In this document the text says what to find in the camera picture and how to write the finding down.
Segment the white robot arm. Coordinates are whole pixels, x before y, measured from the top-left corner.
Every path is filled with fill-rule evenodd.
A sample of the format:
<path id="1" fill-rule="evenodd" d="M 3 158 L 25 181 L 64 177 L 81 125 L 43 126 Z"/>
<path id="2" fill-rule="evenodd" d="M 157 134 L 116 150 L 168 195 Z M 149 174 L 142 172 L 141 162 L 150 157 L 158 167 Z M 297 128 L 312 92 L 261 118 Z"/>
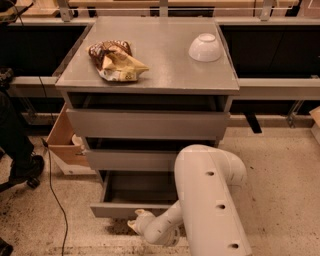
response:
<path id="1" fill-rule="evenodd" d="M 159 216 L 138 209 L 128 226 L 163 246 L 176 245 L 183 226 L 191 256 L 252 256 L 229 191 L 246 181 L 243 161 L 225 150 L 191 145 L 177 155 L 174 176 L 178 200 Z"/>

